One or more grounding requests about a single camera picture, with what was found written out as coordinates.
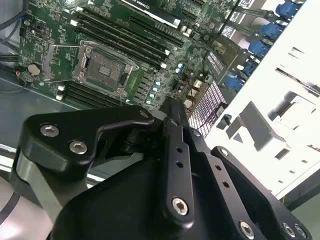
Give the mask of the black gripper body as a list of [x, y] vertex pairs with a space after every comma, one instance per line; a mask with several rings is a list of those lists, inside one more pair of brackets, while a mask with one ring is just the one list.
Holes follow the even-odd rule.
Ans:
[[239, 229], [214, 186], [192, 174], [191, 228], [173, 225], [160, 208], [160, 165], [140, 161], [73, 198], [60, 212], [53, 240], [235, 240]]

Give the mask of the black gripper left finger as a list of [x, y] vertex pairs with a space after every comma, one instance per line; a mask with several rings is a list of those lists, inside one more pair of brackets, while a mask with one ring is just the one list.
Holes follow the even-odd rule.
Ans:
[[173, 98], [158, 114], [139, 105], [37, 114], [20, 134], [13, 172], [53, 222], [75, 197], [141, 161], [160, 166], [160, 208], [189, 229], [195, 221], [190, 149]]

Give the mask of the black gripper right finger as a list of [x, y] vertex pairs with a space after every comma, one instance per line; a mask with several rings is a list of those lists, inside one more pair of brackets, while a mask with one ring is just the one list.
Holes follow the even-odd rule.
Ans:
[[309, 230], [223, 146], [208, 148], [187, 121], [174, 117], [189, 147], [198, 240], [310, 240]]

